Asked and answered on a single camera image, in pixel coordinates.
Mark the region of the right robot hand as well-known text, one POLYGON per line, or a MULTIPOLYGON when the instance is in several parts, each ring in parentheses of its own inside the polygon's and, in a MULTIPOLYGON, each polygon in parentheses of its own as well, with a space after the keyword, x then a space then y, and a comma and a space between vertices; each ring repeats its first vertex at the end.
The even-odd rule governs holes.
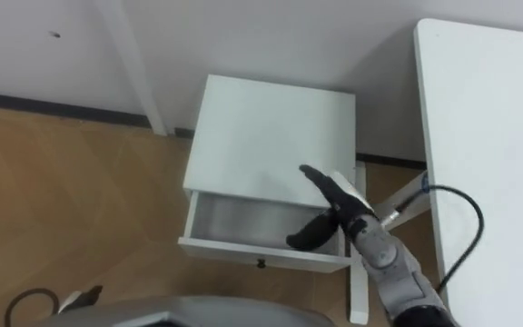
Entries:
POLYGON ((345 236, 353 240, 367 227, 366 216, 377 219, 367 202, 347 193, 332 177, 316 168, 302 164, 299 170, 321 192, 330 208, 318 214, 298 232, 288 235, 285 242, 298 251, 310 252, 322 247, 342 229, 345 236))

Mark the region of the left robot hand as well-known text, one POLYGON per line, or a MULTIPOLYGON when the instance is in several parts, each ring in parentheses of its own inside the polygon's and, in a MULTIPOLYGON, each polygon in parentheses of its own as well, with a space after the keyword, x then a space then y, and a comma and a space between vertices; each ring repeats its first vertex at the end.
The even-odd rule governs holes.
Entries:
POLYGON ((70 312, 72 310, 94 306, 103 291, 102 285, 95 285, 88 291, 75 291, 71 293, 61 304, 58 309, 58 314, 70 312))

